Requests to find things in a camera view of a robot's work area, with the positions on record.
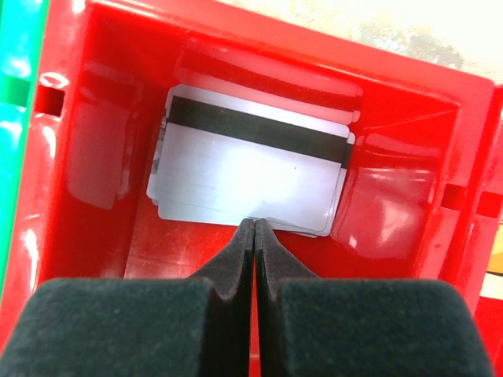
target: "black magnetic stripe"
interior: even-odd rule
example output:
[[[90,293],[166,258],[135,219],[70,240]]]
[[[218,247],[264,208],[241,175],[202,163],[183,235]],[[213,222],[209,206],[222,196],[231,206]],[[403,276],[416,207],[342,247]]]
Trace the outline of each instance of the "black magnetic stripe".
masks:
[[[341,167],[343,169],[347,169],[347,167],[349,166],[349,160],[351,158],[351,153],[353,153],[353,145],[347,143],[346,151],[344,151],[343,162],[341,164]]]
[[[168,122],[342,163],[347,138],[290,123],[173,97]]]

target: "green plastic edge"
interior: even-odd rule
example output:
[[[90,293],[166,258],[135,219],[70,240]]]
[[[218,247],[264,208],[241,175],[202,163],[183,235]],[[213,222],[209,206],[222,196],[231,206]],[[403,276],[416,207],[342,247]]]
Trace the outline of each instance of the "green plastic edge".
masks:
[[[49,2],[0,0],[0,300]]]

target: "stack of cards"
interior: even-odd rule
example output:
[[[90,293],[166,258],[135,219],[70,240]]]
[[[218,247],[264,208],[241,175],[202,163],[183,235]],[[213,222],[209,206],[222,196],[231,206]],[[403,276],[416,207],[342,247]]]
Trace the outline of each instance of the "stack of cards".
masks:
[[[354,135],[347,126],[224,94],[170,90],[147,195],[162,219],[327,236]]]

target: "white card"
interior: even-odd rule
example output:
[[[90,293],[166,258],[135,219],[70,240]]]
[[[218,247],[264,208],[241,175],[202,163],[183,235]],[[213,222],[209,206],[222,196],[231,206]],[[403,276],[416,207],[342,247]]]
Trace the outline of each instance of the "white card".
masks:
[[[353,145],[355,136],[350,133],[347,140],[349,145]],[[291,225],[285,225],[275,222],[275,220],[269,218],[269,223],[276,230],[286,230],[290,232],[297,232],[302,236],[327,236],[332,230],[333,217],[336,213],[336,209],[339,205],[340,195],[342,193],[344,180],[346,177],[347,170],[344,168],[340,169],[340,175],[337,179],[336,192],[332,199],[332,204],[330,206],[329,218],[331,221],[328,223],[327,227],[320,232],[315,232],[309,229],[295,227]],[[235,225],[237,221],[242,220],[240,214],[233,214],[222,212],[219,210],[214,210],[211,208],[203,208],[198,206],[193,206],[189,204],[179,203],[172,200],[163,200],[161,207],[159,209],[160,214],[165,214],[169,216],[171,220],[179,221],[191,221],[191,222],[203,222],[203,223],[218,223],[222,225]]]
[[[190,86],[170,91],[167,117],[173,97],[338,137],[349,133],[337,123]],[[161,218],[225,225],[267,218],[274,229],[330,232],[345,176],[340,163],[190,126],[163,125],[147,190]]]

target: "red plastic wall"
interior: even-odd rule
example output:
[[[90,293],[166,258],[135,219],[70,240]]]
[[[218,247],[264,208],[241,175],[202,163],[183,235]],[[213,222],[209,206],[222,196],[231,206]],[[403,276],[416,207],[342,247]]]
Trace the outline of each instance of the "red plastic wall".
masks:
[[[481,297],[475,321],[482,333],[486,349],[496,367],[496,375],[503,375],[503,300]]]
[[[55,1],[40,72],[65,99],[31,120],[0,347],[48,279],[184,277],[229,240],[233,227],[160,220],[145,194],[167,91],[191,74],[360,111],[331,235],[280,241],[321,276],[440,278],[475,310],[503,195],[491,81],[204,0]]]

